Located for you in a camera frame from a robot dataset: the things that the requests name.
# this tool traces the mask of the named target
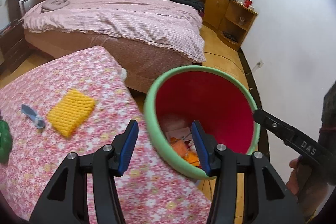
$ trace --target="nightstand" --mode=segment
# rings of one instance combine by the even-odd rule
[[[5,68],[13,73],[31,53],[25,40],[22,22],[0,35],[0,49],[5,59]]]

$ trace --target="floral tablecloth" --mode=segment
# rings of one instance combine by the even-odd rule
[[[206,223],[210,201],[187,178],[170,168],[152,147],[146,125],[122,79],[121,67],[100,46],[75,52],[22,75],[0,90],[0,110],[13,136],[7,165],[0,165],[0,190],[22,218],[30,214],[64,157],[95,152],[123,133],[129,120],[139,123],[139,137],[125,175],[116,178],[127,223]],[[94,111],[69,139],[46,120],[48,111],[69,89],[94,98]],[[21,105],[45,118],[40,132],[21,114]],[[97,223],[92,177],[88,177],[90,223]]]

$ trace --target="silver bolt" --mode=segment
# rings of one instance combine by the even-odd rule
[[[112,150],[112,145],[110,145],[110,144],[104,145],[103,150],[106,151],[106,152],[111,151]]]
[[[69,160],[73,160],[74,158],[76,158],[76,153],[75,152],[71,152],[67,155]]]
[[[257,159],[261,159],[263,157],[263,154],[259,151],[255,152],[254,153],[254,156],[257,158]]]
[[[226,150],[226,145],[224,145],[224,144],[218,144],[217,146],[216,146],[216,148],[219,150],[219,151],[225,151]]]

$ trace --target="yellow foam mesh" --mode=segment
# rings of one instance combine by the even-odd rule
[[[95,108],[95,100],[71,89],[47,115],[48,121],[63,136],[70,136]]]

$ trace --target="red cup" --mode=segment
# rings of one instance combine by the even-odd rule
[[[246,8],[248,8],[250,5],[252,5],[252,1],[251,0],[244,0],[244,6]]]

